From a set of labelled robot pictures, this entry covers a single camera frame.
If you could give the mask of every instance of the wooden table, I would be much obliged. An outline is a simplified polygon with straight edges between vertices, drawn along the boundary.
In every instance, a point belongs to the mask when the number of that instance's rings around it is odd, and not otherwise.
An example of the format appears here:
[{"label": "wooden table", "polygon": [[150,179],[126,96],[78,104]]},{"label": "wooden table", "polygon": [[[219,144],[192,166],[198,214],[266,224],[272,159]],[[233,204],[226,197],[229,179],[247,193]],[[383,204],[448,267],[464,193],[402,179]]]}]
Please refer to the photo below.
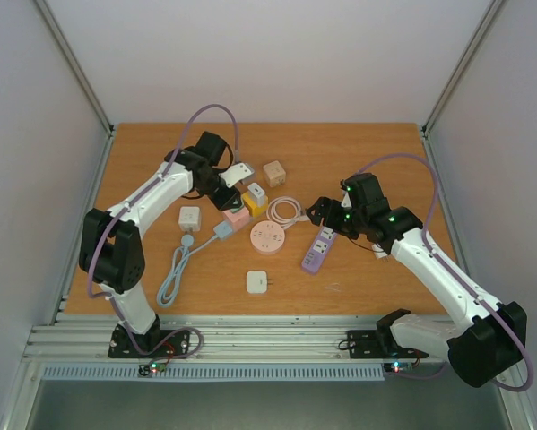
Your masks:
[{"label": "wooden table", "polygon": [[[158,167],[176,144],[181,124],[122,124],[108,159],[96,207],[106,209],[122,201]],[[197,124],[186,140],[194,144],[203,130],[232,143],[229,124]],[[241,124],[242,160],[256,170],[256,182],[273,199],[289,195],[305,207],[321,196],[342,197],[340,180],[372,159],[391,152],[424,155],[416,125],[412,124]],[[286,183],[268,188],[262,166],[279,160]],[[432,194],[428,171],[417,162],[394,159],[373,168],[392,207],[409,207],[424,219]],[[253,250],[249,232],[253,224],[230,239],[216,241],[191,257],[173,306],[162,309],[155,295],[170,268],[173,250],[180,245],[180,199],[152,225],[143,241],[146,270],[144,290],[159,314],[386,314],[400,307],[415,313],[442,314],[443,308],[400,263],[378,261],[373,253],[338,237],[321,271],[312,276],[300,269],[318,228],[308,222],[286,232],[282,250],[262,256]],[[200,245],[222,221],[207,199],[196,201],[203,226],[195,233]],[[290,215],[282,207],[283,215]],[[431,232],[449,254],[452,249],[445,222],[438,211]],[[359,242],[367,245],[364,237]],[[265,270],[273,284],[263,295],[246,291],[247,271]],[[73,314],[112,313],[105,300],[90,300],[85,274],[77,270],[65,311]]]}]

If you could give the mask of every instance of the metal grate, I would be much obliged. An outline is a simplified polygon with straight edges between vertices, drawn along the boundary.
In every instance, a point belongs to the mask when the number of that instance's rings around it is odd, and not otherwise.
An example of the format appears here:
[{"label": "metal grate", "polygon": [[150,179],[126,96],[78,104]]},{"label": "metal grate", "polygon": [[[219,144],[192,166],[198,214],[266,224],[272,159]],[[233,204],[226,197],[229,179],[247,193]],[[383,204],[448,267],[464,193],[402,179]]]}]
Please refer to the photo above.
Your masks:
[{"label": "metal grate", "polygon": [[381,365],[291,364],[219,365],[176,363],[152,377],[138,374],[138,365],[128,364],[49,364],[43,379],[86,381],[383,381]]}]

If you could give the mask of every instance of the white wall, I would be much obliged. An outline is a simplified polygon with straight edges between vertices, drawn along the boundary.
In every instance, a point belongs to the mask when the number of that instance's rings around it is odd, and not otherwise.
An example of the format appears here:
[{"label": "white wall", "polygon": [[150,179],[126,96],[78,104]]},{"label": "white wall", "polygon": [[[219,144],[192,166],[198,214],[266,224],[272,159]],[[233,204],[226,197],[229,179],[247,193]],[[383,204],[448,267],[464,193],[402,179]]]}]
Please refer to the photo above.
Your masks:
[{"label": "white wall", "polygon": [[537,2],[507,2],[432,138],[468,266],[527,311],[537,369]]},{"label": "white wall", "polygon": [[0,0],[0,417],[48,323],[104,133],[29,0]]},{"label": "white wall", "polygon": [[489,0],[49,3],[113,123],[423,123]]}]

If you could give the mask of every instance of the purple power strip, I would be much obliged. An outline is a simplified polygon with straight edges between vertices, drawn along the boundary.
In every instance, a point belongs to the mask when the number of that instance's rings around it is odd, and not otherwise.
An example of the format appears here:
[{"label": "purple power strip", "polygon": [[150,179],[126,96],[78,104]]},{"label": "purple power strip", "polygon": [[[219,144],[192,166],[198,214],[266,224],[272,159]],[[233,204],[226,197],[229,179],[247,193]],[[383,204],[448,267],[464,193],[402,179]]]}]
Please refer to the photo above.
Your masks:
[{"label": "purple power strip", "polygon": [[314,239],[314,242],[308,249],[304,260],[302,260],[302,269],[316,275],[320,270],[320,266],[324,262],[324,258],[330,252],[333,241],[336,238],[336,234],[331,228],[322,227],[318,232],[318,236]]}]

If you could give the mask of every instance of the black mounting plate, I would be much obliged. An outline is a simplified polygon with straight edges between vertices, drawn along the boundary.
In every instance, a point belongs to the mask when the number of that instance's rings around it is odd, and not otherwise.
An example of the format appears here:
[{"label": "black mounting plate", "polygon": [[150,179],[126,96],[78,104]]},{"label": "black mounting plate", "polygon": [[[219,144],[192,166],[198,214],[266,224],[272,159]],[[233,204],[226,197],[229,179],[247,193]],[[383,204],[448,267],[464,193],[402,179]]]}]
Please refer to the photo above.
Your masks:
[{"label": "black mounting plate", "polygon": [[[346,341],[350,358],[393,358],[401,360],[418,357],[415,349],[410,348],[398,348],[394,355],[387,355],[377,339],[375,330],[350,330],[346,334],[348,335]],[[421,358],[428,357],[425,352],[419,352]]]},{"label": "black mounting plate", "polygon": [[[163,330],[160,329],[159,340],[156,343],[159,343],[161,340],[166,338],[173,330]],[[108,347],[108,357],[109,358],[155,358],[155,357],[166,357],[169,355],[169,347],[162,345],[156,351],[148,356],[142,356],[134,348],[133,343],[129,339],[128,335],[120,326],[117,326],[113,330],[113,334],[110,338],[111,343]],[[184,330],[179,333],[171,336],[167,339],[167,343],[170,344],[172,348],[175,349],[174,355],[180,356],[186,354],[190,348],[190,331]]]}]

